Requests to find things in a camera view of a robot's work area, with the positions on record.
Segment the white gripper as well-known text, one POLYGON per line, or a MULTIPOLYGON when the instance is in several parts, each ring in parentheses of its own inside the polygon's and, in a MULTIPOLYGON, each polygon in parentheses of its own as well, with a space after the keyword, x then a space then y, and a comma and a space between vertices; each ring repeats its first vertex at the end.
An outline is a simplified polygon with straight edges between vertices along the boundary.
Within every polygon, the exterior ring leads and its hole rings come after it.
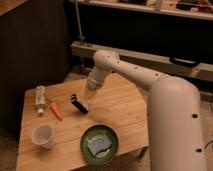
POLYGON ((99 90, 103 86, 105 78, 109 74, 110 72, 108 70, 95 66, 88 75, 86 87, 90 91, 99 90))

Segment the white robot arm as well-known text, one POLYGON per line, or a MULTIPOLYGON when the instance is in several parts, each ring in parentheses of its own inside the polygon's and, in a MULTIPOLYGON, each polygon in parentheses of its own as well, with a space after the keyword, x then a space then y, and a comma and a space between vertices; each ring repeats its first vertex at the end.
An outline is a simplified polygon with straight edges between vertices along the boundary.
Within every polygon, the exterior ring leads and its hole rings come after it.
POLYGON ((87 89, 99 90, 116 72, 148 92, 147 122, 151 171, 207 171, 200 93, 187 80, 122 61, 115 51, 98 50, 87 89))

